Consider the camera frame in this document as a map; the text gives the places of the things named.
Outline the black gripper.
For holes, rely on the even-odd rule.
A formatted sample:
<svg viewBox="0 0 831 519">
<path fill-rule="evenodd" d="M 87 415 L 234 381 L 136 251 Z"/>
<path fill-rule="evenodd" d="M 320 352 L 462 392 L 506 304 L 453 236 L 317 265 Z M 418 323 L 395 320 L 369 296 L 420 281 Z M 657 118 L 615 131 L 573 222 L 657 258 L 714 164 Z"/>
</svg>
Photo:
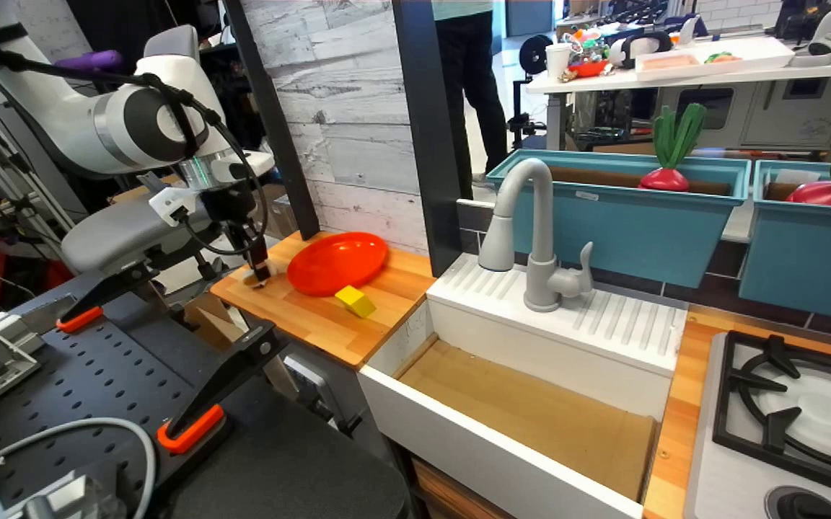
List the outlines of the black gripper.
<svg viewBox="0 0 831 519">
<path fill-rule="evenodd" d="M 231 225 L 228 231 L 231 244 L 238 251 L 254 280 L 264 281 L 271 277 L 264 236 L 244 232 L 244 226 L 247 231 L 261 226 L 258 198 L 254 186 L 247 180 L 235 180 L 228 186 L 201 189 L 199 198 L 209 219 Z"/>
</svg>

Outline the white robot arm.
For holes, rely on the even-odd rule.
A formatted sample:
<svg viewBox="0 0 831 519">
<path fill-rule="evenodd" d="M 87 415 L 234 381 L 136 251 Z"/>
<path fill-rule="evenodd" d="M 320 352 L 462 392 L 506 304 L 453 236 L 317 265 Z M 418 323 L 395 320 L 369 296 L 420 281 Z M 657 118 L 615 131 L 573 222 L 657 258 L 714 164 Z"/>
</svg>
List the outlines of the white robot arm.
<svg viewBox="0 0 831 519">
<path fill-rule="evenodd" d="M 141 202 L 110 203 L 59 242 L 75 271 L 121 272 L 193 244 L 264 268 L 258 186 L 274 167 L 231 134 L 193 55 L 146 55 L 133 75 L 71 69 L 42 56 L 17 20 L 0 20 L 0 91 L 42 150 L 87 176 L 179 167 L 185 177 Z"/>
</svg>

